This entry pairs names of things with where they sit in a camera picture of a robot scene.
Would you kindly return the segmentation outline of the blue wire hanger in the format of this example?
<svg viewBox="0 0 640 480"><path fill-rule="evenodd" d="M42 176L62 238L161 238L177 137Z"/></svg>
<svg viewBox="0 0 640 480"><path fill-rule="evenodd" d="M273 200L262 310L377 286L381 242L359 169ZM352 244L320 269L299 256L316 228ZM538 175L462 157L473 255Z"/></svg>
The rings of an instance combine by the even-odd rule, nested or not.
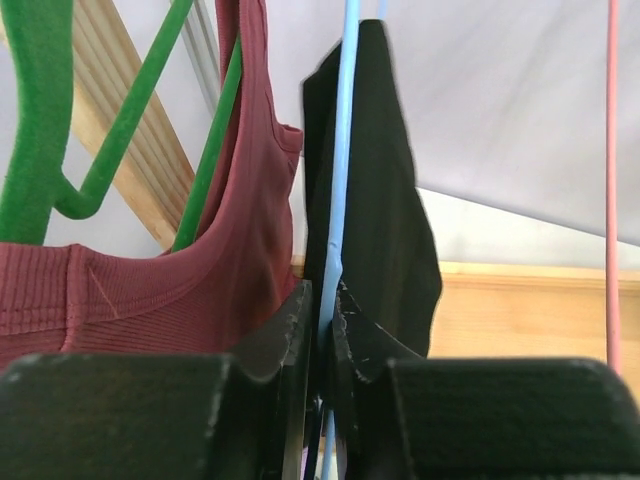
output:
<svg viewBox="0 0 640 480"><path fill-rule="evenodd" d="M323 425L326 427L325 447L321 461L320 477L322 479L328 479L332 473L332 451L336 436L334 412L329 407L328 394L329 327L334 317L337 288L343 271L341 253L346 213L359 24L360 2L358 0L347 0L345 2L344 29L337 82L329 231L318 319L320 371L324 382L321 391L321 406L324 409Z"/></svg>

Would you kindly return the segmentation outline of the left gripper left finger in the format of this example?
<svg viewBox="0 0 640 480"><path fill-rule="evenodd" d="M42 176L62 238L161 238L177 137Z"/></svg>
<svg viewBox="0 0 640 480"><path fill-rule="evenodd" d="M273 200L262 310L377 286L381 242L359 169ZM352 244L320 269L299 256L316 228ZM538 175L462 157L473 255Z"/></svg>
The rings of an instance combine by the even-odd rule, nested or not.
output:
<svg viewBox="0 0 640 480"><path fill-rule="evenodd" d="M297 479L312 291L217 355L27 355L1 378L5 479Z"/></svg>

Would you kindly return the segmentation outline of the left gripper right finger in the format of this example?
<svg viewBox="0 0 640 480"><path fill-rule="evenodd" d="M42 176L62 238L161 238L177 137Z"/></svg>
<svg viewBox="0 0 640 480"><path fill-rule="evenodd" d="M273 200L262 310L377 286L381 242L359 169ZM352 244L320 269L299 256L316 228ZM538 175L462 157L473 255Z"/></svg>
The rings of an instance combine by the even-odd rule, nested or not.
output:
<svg viewBox="0 0 640 480"><path fill-rule="evenodd" d="M426 359L345 288L332 323L343 479L635 479L639 411L588 358Z"/></svg>

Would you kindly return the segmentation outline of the black trousers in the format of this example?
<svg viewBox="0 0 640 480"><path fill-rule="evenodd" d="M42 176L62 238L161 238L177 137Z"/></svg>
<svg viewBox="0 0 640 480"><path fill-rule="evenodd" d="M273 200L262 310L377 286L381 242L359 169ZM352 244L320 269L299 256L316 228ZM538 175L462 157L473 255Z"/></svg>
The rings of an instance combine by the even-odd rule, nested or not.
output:
<svg viewBox="0 0 640 480"><path fill-rule="evenodd" d="M320 307L329 229L341 48L302 85L307 243L304 276ZM342 280L365 317L426 355L442 292L433 233L394 80L385 25L359 25Z"/></svg>

